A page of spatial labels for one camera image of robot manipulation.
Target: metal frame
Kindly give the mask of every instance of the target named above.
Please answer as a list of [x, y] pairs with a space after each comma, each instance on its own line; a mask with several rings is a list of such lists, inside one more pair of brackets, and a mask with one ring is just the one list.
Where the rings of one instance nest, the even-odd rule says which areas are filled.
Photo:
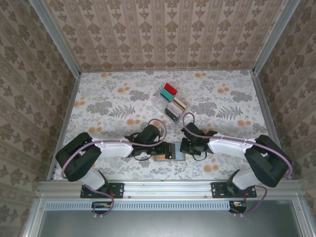
[[268, 102], [263, 92], [258, 75], [251, 75], [253, 86], [255, 87], [258, 102], [261, 108], [263, 119], [265, 120], [269, 137], [281, 148], [281, 143], [277, 135], [277, 130], [269, 110]]
[[263, 65], [265, 64], [268, 56], [272, 52], [275, 44], [280, 38], [285, 26], [293, 15], [294, 10], [299, 4], [300, 0], [288, 0], [286, 1], [280, 15], [278, 16], [275, 25], [273, 26], [265, 44], [263, 45], [260, 54], [253, 65], [254, 73], [259, 74]]
[[34, 10], [38, 14], [40, 20], [43, 22], [46, 30], [48, 31], [50, 37], [53, 39], [55, 45], [57, 46], [59, 52], [63, 56], [75, 79], [78, 79], [80, 76], [79, 66], [77, 65], [62, 35], [57, 29], [53, 21], [53, 18], [49, 14], [49, 11], [46, 9], [44, 2], [42, 0], [30, 0], [30, 3], [32, 4]]
[[[122, 203], [131, 201], [210, 201], [213, 200], [241, 200], [242, 198], [217, 198], [213, 199], [211, 194], [212, 182], [223, 182], [223, 180], [203, 181], [117, 181], [125, 183], [124, 197]], [[39, 183], [38, 193], [31, 210], [23, 237], [38, 236], [45, 205], [47, 201], [101, 201], [104, 199], [81, 199], [82, 183], [68, 182], [66, 180], [44, 181]], [[310, 212], [303, 200], [304, 194], [298, 180], [281, 180], [276, 188], [268, 188], [267, 200], [292, 200], [295, 214], [304, 237], [316, 236], [314, 224]], [[257, 200], [261, 199], [264, 190], [257, 189]]]
[[55, 150], [54, 150], [53, 159], [51, 161], [46, 180], [51, 180], [52, 177], [53, 177], [53, 173], [54, 173], [54, 170], [55, 170], [56, 164], [57, 164], [55, 156], [56, 156], [57, 152], [63, 146], [64, 139], [65, 139], [65, 136], [66, 136], [66, 133], [67, 133], [67, 127], [68, 127], [68, 124], [69, 124], [71, 112], [73, 110], [74, 103], [75, 103], [76, 96], [77, 96], [77, 92], [79, 90], [79, 85], [80, 85], [80, 78], [78, 78], [75, 81], [75, 84], [74, 84], [74, 87], [73, 87], [73, 91], [71, 93], [71, 96], [70, 96], [70, 99], [69, 99], [69, 103], [68, 103], [68, 107], [67, 107], [67, 110], [66, 110], [66, 113], [65, 113], [64, 121], [63, 121], [63, 124], [62, 124], [61, 129], [60, 129], [60, 134], [59, 134], [59, 137], [58, 137], [58, 140], [57, 140], [57, 144], [56, 144], [56, 147], [55, 147]]

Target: stack of cards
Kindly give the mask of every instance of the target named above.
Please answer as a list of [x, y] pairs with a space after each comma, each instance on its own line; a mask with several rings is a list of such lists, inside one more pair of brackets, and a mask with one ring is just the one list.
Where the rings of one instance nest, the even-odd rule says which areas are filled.
[[168, 106], [165, 108], [165, 114], [173, 121], [179, 120], [188, 105], [186, 101], [177, 95], [177, 92], [178, 91], [175, 88], [166, 83], [160, 93], [161, 96], [169, 102]]

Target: gray panel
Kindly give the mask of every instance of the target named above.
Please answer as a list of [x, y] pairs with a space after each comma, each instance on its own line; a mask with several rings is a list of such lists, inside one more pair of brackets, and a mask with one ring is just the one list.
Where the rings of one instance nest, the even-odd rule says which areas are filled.
[[301, 237], [292, 201], [264, 201], [253, 213], [227, 211], [47, 211], [40, 237]]

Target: black cable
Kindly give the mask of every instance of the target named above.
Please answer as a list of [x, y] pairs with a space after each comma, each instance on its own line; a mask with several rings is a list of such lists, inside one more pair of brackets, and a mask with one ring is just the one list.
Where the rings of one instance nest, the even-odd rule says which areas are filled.
[[149, 160], [150, 157], [146, 158], [146, 159], [137, 159], [136, 157], [134, 157], [135, 160], [138, 160], [138, 161], [146, 161], [146, 160]]
[[196, 159], [196, 158], [194, 157], [194, 155], [192, 155], [192, 157], [193, 157], [193, 159], [195, 159], [196, 161], [202, 161], [202, 160], [205, 160], [205, 159], [206, 159], [206, 157], [207, 157], [207, 152], [205, 152], [205, 158], [204, 158], [204, 159]]

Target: eraser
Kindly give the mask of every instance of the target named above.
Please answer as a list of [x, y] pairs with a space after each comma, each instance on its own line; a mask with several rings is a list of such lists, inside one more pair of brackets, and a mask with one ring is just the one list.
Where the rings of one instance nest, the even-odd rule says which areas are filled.
[[173, 95], [171, 95], [166, 89], [162, 89], [160, 95], [162, 95], [169, 102], [173, 99]]
[[169, 83], [166, 83], [164, 86], [164, 89], [166, 89], [171, 95], [175, 95], [178, 91], [172, 87]]

